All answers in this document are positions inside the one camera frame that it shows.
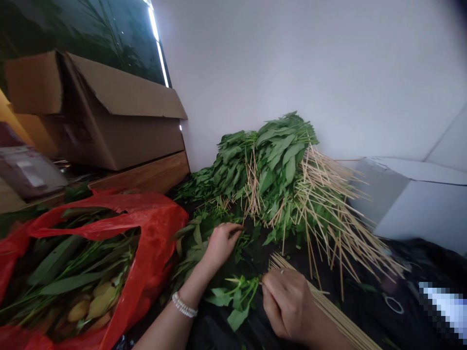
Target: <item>white bead bracelet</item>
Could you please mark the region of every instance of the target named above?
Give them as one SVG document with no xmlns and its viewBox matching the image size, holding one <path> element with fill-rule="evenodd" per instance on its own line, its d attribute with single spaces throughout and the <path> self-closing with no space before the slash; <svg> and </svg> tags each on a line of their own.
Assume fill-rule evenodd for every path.
<svg viewBox="0 0 467 350">
<path fill-rule="evenodd" d="M 172 301 L 175 304 L 175 307 L 185 316 L 189 318 L 196 317 L 198 315 L 198 310 L 194 310 L 185 305 L 183 301 L 180 300 L 179 293 L 175 292 L 172 295 Z"/>
</svg>

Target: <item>pixelated area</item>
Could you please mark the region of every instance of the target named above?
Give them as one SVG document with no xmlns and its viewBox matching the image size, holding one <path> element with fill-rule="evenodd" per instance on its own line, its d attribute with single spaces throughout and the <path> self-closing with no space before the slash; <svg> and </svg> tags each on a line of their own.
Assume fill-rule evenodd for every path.
<svg viewBox="0 0 467 350">
<path fill-rule="evenodd" d="M 453 288 L 420 282 L 420 306 L 438 333 L 453 345 L 467 345 L 467 300 Z"/>
</svg>

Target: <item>wooden shelf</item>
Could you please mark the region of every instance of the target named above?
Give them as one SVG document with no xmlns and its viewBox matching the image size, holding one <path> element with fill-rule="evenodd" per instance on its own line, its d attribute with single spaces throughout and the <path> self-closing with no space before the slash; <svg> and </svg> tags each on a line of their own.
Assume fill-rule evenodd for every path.
<svg viewBox="0 0 467 350">
<path fill-rule="evenodd" d="M 90 183 L 89 188 L 97 190 L 139 189 L 145 192 L 165 194 L 172 187 L 178 185 L 189 173 L 188 159 L 186 152 L 183 151 L 130 170 L 112 172 L 108 176 Z M 63 204 L 63 195 L 63 192 L 56 193 L 30 203 L 23 209 L 37 204 L 43 204 L 47 207 L 59 206 Z"/>
</svg>

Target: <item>plastic bag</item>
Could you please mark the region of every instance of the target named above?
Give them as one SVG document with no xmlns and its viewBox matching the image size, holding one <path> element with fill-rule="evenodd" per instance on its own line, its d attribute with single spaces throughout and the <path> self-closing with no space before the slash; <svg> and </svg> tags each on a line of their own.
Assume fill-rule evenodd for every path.
<svg viewBox="0 0 467 350">
<path fill-rule="evenodd" d="M 136 256 L 111 321 L 99 331 L 67 339 L 52 341 L 34 331 L 18 327 L 1 327 L 2 348 L 11 350 L 109 350 L 118 338 L 140 320 L 160 294 L 169 274 L 166 266 L 174 253 L 175 242 L 170 238 L 186 225 L 188 214 L 169 198 L 156 193 L 108 194 L 93 197 L 52 209 L 28 222 L 0 242 L 0 302 L 18 257 L 26 251 L 29 237 L 50 237 L 77 234 L 94 241 L 102 241 L 133 227 L 141 227 Z M 119 216 L 103 219 L 75 229 L 51 228 L 63 221 L 68 208 L 104 207 Z"/>
</svg>

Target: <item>white wall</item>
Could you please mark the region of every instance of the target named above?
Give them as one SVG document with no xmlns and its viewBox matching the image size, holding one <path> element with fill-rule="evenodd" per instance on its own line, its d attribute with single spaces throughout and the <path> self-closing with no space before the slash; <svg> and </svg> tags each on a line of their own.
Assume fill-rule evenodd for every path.
<svg viewBox="0 0 467 350">
<path fill-rule="evenodd" d="M 430 152 L 426 161 L 467 172 L 467 104 Z"/>
<path fill-rule="evenodd" d="M 449 0 L 152 0 L 192 171 L 298 110 L 337 159 L 423 160 L 467 101 Z"/>
</svg>

